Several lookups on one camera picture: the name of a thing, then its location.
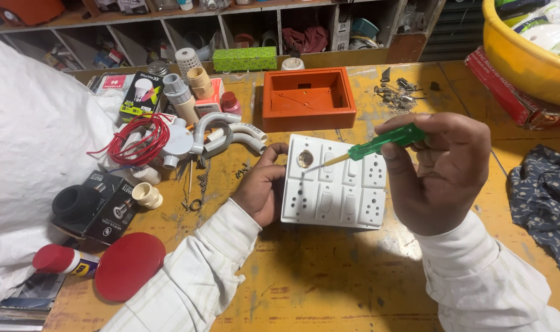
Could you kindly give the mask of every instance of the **maroon cloth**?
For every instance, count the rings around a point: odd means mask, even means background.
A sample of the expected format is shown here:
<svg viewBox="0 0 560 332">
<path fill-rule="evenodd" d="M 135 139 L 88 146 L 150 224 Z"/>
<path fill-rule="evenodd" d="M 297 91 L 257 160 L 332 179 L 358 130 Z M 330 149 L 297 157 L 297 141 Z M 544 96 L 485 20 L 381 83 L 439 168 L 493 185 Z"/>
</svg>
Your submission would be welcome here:
<svg viewBox="0 0 560 332">
<path fill-rule="evenodd" d="M 321 52 L 327 46 L 329 32 L 322 26 L 314 26 L 300 33 L 291 28 L 282 29 L 282 37 L 287 50 L 301 53 Z"/>
</svg>

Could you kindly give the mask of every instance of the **paint-stained table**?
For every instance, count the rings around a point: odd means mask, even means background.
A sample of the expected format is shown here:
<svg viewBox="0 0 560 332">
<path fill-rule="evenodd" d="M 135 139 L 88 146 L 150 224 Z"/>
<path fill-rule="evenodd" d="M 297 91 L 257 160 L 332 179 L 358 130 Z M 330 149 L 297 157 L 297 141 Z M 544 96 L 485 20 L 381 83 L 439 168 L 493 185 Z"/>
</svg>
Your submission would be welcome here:
<svg viewBox="0 0 560 332">
<path fill-rule="evenodd" d="M 304 132 L 305 135 L 357 144 L 372 138 L 373 127 L 400 113 L 382 105 L 374 93 L 387 66 L 348 68 L 358 108 L 354 128 Z M 470 115 L 491 127 L 493 152 L 490 175 L 477 197 L 474 211 L 492 236 L 502 241 L 547 278 L 553 294 L 550 304 L 560 311 L 560 271 L 524 229 L 513 225 L 506 194 L 506 173 L 517 166 L 529 149 L 541 142 L 560 152 L 560 130 L 526 131 L 514 125 L 487 89 L 461 61 L 403 64 L 391 67 L 390 84 L 398 77 L 423 87 L 416 93 L 413 112 L 456 112 Z M 223 76 L 227 91 L 243 106 L 243 121 L 261 124 L 263 74 Z M 429 90 L 430 82 L 442 90 Z M 270 133 L 268 143 L 287 142 L 290 133 Z M 207 170 L 204 207 L 186 213 L 188 177 L 173 181 L 164 174 L 158 184 L 164 203 L 137 214 L 127 232 L 145 231 L 159 237 L 167 251 L 202 225 L 237 187 L 235 172 L 242 162 L 258 157 L 241 144 L 233 144 L 214 158 Z M 204 175 L 195 170 L 193 176 Z M 190 201 L 199 198 L 192 181 Z M 274 223 L 260 235 L 255 250 L 240 274 L 229 308 L 216 319 L 212 331 L 443 331 L 437 305 L 425 293 L 422 253 L 417 241 L 393 215 L 387 188 L 382 230 L 296 226 Z M 44 331 L 92 332 L 102 328 L 121 304 L 99 297 L 92 280 L 67 278 Z"/>
</svg>

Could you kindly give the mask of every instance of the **man's left hand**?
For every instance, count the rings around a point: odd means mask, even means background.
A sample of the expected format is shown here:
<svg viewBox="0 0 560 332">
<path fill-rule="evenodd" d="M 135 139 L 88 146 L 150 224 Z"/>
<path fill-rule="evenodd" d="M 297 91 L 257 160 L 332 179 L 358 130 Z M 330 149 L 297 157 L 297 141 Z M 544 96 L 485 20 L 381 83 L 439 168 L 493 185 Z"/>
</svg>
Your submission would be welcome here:
<svg viewBox="0 0 560 332">
<path fill-rule="evenodd" d="M 274 164 L 280 154 L 288 154 L 288 144 L 270 144 L 231 196 L 261 227 L 280 216 L 286 174 L 286 166 Z"/>
</svg>

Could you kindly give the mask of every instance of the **striped sleeve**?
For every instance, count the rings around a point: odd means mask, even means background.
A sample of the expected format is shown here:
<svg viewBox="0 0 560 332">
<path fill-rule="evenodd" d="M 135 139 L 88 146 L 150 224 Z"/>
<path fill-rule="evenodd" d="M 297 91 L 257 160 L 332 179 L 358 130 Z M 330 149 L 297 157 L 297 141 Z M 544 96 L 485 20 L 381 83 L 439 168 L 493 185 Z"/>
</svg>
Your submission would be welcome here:
<svg viewBox="0 0 560 332">
<path fill-rule="evenodd" d="M 415 238 L 445 331 L 560 331 L 544 276 L 493 239 L 473 212 L 454 230 Z"/>
<path fill-rule="evenodd" d="M 166 256 L 161 270 L 108 321 L 102 332 L 209 331 L 229 306 L 261 227 L 229 199 Z"/>
</svg>

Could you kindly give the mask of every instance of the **white switch board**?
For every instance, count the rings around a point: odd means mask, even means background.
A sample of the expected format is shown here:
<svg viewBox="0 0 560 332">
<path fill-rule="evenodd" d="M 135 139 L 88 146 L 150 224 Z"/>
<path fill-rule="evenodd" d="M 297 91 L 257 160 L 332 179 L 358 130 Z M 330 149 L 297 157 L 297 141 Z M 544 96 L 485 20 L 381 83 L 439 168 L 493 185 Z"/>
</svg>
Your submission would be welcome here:
<svg viewBox="0 0 560 332">
<path fill-rule="evenodd" d="M 308 150 L 317 166 L 344 155 L 351 144 L 290 135 L 282 215 L 284 223 L 380 229 L 385 211 L 383 156 L 346 160 L 303 174 L 298 155 Z"/>
</svg>

